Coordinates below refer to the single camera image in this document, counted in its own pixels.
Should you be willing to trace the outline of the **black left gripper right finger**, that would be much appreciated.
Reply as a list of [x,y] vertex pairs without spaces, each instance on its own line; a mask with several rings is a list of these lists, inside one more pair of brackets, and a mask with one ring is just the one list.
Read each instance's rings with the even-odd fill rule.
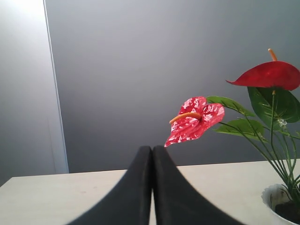
[[153,194],[158,225],[241,225],[208,201],[178,170],[163,146],[152,150]]

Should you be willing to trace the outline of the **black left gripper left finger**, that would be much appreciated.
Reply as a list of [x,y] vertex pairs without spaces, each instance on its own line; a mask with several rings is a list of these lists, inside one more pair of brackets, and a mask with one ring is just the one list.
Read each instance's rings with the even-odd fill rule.
[[139,148],[119,182],[97,204],[70,225],[148,225],[150,220],[152,150]]

